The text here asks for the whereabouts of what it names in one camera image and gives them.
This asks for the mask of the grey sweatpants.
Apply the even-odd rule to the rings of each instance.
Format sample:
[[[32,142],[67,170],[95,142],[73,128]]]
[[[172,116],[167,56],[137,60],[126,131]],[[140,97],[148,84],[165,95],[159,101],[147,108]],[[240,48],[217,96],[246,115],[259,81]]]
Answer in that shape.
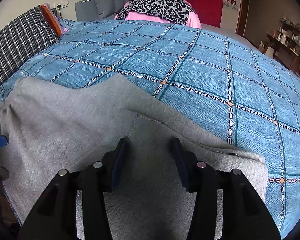
[[[185,239],[195,194],[181,184],[172,138],[217,170],[240,169],[261,198],[264,157],[240,150],[153,98],[120,74],[85,89],[24,77],[0,103],[0,166],[4,189],[21,222],[61,169],[100,160],[121,138],[130,144],[118,187],[105,195],[114,239]]]

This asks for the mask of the plaid pillow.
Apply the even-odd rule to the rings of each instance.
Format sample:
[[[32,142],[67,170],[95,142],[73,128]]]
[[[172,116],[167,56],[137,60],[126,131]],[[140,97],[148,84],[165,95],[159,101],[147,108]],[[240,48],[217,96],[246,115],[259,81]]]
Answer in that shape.
[[[28,59],[58,41],[39,5],[12,20],[0,31],[0,85]]]

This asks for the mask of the blue patterned bedspread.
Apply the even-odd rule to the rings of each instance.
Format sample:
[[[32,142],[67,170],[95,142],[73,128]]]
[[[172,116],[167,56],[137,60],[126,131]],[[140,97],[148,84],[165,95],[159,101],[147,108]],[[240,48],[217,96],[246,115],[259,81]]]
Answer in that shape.
[[[119,73],[269,170],[266,206],[286,237],[300,219],[300,78],[234,38],[149,21],[61,20],[61,40],[0,86],[32,76],[85,88]]]

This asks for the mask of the orange red cushion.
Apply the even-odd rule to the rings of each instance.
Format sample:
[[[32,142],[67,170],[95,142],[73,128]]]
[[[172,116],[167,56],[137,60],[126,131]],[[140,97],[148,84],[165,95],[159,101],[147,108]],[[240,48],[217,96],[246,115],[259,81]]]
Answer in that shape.
[[[55,31],[58,37],[61,37],[64,34],[64,28],[61,26],[57,16],[53,13],[50,5],[42,4],[40,7],[50,27]]]

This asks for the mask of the dark wooden desk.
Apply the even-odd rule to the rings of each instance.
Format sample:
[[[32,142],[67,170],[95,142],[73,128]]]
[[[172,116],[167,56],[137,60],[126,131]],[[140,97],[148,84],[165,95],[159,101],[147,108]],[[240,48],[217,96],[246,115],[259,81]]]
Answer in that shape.
[[[293,23],[285,17],[279,20],[279,27],[266,34],[259,50],[289,70],[296,67],[300,57],[300,23]]]

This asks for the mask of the grey padded headboard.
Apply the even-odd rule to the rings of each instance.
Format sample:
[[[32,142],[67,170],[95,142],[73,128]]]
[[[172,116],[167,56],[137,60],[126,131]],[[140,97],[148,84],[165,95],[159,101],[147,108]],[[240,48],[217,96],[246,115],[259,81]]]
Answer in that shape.
[[[82,0],[75,3],[78,21],[113,19],[129,0]]]

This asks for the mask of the wall power socket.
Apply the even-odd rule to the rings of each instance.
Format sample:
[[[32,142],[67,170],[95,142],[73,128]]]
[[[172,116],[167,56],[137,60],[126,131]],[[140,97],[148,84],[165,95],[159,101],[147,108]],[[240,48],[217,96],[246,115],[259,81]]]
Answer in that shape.
[[[55,2],[53,5],[56,9],[62,9],[69,6],[69,0],[60,0],[58,2]]]

